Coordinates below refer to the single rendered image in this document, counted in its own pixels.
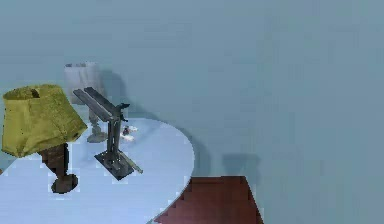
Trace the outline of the dark metal desk lamp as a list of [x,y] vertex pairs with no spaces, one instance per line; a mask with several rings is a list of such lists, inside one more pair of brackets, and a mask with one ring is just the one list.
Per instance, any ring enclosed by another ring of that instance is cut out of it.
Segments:
[[130,175],[134,171],[133,166],[119,149],[121,122],[125,121],[122,110],[129,104],[115,106],[92,87],[76,89],[73,93],[101,121],[108,123],[107,150],[95,155],[96,160],[118,181]]

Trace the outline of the grey shade table lamp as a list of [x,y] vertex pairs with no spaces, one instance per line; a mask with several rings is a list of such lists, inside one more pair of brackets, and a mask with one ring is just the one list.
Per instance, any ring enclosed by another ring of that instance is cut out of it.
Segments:
[[[67,94],[71,104],[83,105],[83,102],[73,93],[76,89],[92,87],[101,95],[106,95],[99,66],[95,62],[86,61],[78,64],[66,64],[64,75],[67,82]],[[91,109],[89,109],[88,118],[92,126],[92,133],[87,137],[87,142],[100,143],[105,141],[108,138],[108,134],[101,131],[98,124],[99,118]]]

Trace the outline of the yellow shade table lamp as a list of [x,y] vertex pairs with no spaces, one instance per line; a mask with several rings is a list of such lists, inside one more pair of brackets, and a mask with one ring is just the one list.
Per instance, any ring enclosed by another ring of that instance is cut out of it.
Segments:
[[65,194],[78,184],[68,172],[68,144],[76,141],[87,125],[58,85],[16,88],[2,96],[5,112],[2,151],[22,158],[37,153],[56,175],[51,189]]

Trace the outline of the small white and red object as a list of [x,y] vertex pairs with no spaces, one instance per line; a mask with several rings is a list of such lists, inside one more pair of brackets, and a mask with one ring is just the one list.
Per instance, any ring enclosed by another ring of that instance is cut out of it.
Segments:
[[134,141],[135,137],[131,135],[132,132],[137,132],[138,128],[135,126],[124,126],[120,136],[126,141]]

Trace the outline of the pale blue round table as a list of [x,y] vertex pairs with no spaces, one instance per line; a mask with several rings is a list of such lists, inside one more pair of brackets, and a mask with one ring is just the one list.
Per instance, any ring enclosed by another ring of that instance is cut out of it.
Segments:
[[70,173],[78,186],[54,194],[54,174],[33,154],[15,160],[0,175],[0,224],[147,224],[178,198],[194,168],[188,138],[157,120],[131,118],[135,140],[120,149],[141,169],[116,180],[95,158],[104,142],[90,144],[88,132],[68,145]]

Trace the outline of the grey pencil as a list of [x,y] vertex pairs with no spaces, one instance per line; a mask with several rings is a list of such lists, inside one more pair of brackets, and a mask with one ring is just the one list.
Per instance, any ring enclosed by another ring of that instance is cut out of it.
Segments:
[[119,154],[125,159],[125,161],[138,173],[143,174],[143,170],[132,160],[130,159],[123,151],[119,150]]

